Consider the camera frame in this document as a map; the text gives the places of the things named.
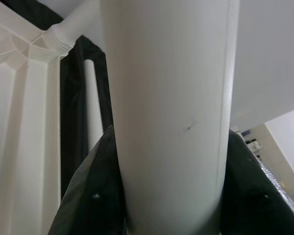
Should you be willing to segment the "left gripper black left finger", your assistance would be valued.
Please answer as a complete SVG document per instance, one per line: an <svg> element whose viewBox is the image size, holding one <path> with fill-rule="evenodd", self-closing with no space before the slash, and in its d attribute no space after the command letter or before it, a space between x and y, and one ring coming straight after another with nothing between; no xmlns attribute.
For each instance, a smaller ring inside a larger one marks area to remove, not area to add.
<svg viewBox="0 0 294 235"><path fill-rule="evenodd" d="M123 235L125 199L115 130L109 126L75 171L50 235Z"/></svg>

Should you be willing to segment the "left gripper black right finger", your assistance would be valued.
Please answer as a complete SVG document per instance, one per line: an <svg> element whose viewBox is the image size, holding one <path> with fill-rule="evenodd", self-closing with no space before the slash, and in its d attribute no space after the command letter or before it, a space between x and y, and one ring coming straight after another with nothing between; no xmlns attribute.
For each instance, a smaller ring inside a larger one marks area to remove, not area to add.
<svg viewBox="0 0 294 235"><path fill-rule="evenodd" d="M223 235L294 235L294 201L233 131L220 223Z"/></svg>

